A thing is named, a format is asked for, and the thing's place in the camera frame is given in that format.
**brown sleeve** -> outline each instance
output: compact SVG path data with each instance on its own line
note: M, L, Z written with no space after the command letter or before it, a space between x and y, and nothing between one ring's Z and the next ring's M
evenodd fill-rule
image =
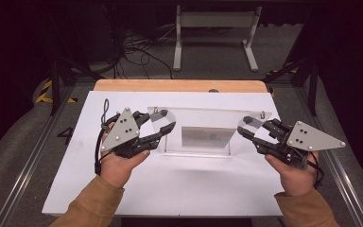
M113 218L124 189L114 187L96 176L69 204L66 213L50 226L105 226Z
M278 193L275 199L289 227L338 226L329 204L315 188L297 197L289 197L284 192Z

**finger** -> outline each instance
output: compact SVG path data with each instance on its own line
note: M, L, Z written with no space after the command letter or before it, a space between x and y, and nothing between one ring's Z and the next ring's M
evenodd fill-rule
M143 152L135 155L134 157L128 159L128 163L130 165L130 168L133 169L136 166L140 165L144 160L148 157L150 154L149 150L144 150Z
M280 174L288 171L291 168L290 166L286 165L284 162L280 161L279 159L270 154L265 155L265 159Z

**white table top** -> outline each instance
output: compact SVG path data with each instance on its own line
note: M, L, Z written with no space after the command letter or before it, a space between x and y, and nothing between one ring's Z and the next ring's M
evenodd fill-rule
M94 155L105 98L107 119L125 107L147 112L149 106L272 112L269 93L90 92L72 140L45 201L43 213L61 215L95 176ZM152 134L150 121L142 135ZM256 136L268 139L261 129ZM160 150L133 170L117 216L132 217L259 217L281 216L273 198L283 191L279 175L251 141L236 133L229 157L165 155Z

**wire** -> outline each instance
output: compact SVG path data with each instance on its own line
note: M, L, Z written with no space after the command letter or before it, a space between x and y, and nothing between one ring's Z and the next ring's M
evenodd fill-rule
M113 78L116 79L117 64L113 66Z
M135 51L143 52L143 53L145 53L145 54L149 55L151 58L155 59L156 61L159 61L159 62L163 63L163 64L167 67L167 69L169 70L170 78L171 78L171 79L173 79L172 69L171 69L171 68L169 67L169 65L167 65L164 61L162 61L162 60L160 60L160 59L158 59L158 58L154 57L153 55L149 54L148 52L146 52L146 51L145 51L145 50L143 50L143 49L138 49L138 48L135 48L135 47L130 47L130 49L133 49L133 50L135 50Z
M317 169L317 177L316 177L316 181L315 181L315 183L314 183L314 187L315 188L317 188L317 187L319 187L319 186L321 186L322 185L322 180L323 180L323 176L324 176L324 173L323 173L323 171L322 171L322 169L320 168L320 165L319 165L319 163L318 163L318 159L317 159L317 157L314 155L314 153L313 152L309 152L310 154L311 154L311 156L314 158L314 161L315 161L315 165L318 167L318 169Z
M96 140L95 146L95 174L101 174L101 162L99 159L99 147L101 145L102 135L104 134L104 129L99 132L98 139Z
M144 72L146 73L147 78L150 79L150 77L149 77L149 75L147 73L146 67L145 67L145 64L148 64L149 63L149 56L148 56L147 63L143 63L143 57L144 56L148 56L148 55L147 54L144 54L144 55L141 56L141 58L140 58L141 65L143 66L143 69L144 69Z
M298 150L296 150L295 148L291 148L291 149L293 149L297 154L299 154L300 157L302 157L302 159L304 159L304 156Z
M176 26L173 26L172 28L170 28L161 38L157 39L156 42L151 41L150 39L144 39L144 40L137 40L137 41L132 41L129 43L125 44L125 47L128 45L131 45L133 47L139 48L139 49L143 49L143 50L149 50L152 46L156 45L156 44L162 44L166 41L175 41L173 39L169 39L166 38L166 36L168 36L173 30L175 30Z
M128 79L128 77L126 77L126 75L125 75L125 69L123 68L123 65L122 65L122 62L121 61L119 61L119 65L122 68L123 77L126 78L126 79Z
M104 113L101 116L101 128L104 130L107 130L108 127L105 126L105 122L106 122L106 113L109 110L109 100L107 98L105 98L104 101Z
M108 155L110 155L111 154L111 152L109 151L108 153L106 153L104 156L102 156L100 159L99 159L99 162L101 162L102 161L102 159L104 159L106 156L108 156Z
M143 65L142 63L136 63L136 62L130 61L129 59L126 59L126 61L129 63L135 64L135 65L139 65L139 66Z

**white metal frame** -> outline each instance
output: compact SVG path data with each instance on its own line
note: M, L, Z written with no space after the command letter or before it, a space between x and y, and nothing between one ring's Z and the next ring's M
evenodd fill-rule
M243 47L253 72L258 71L258 65L251 50L255 30L261 16L261 7L248 12L192 12L182 11L177 7L176 13L176 48L173 69L180 71L182 64L182 27L249 27L250 34L247 40L243 40Z

